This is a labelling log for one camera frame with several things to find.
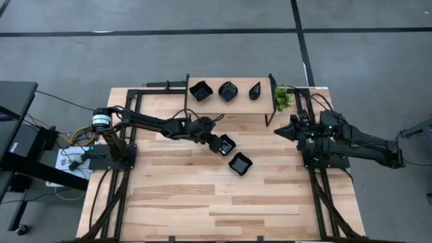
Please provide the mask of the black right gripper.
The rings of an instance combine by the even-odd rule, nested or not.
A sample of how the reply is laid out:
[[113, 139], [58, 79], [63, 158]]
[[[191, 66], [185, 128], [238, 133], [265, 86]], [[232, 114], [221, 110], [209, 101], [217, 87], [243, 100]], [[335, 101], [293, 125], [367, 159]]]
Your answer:
[[309, 139], [315, 139], [319, 133], [319, 125], [312, 121], [309, 115], [293, 115], [293, 123], [278, 128], [274, 132], [290, 141], [298, 141], [296, 146], [298, 151], [304, 151]]

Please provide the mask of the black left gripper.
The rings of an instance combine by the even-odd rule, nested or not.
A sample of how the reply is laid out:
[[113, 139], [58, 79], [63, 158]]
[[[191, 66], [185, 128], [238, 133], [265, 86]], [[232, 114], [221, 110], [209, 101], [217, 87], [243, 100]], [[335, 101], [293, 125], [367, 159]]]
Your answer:
[[200, 117], [189, 123], [189, 137], [187, 140], [193, 141], [195, 143], [209, 144], [209, 148], [212, 152], [218, 153], [222, 147], [226, 134], [220, 137], [211, 133], [212, 129], [215, 127], [215, 122], [210, 117]]

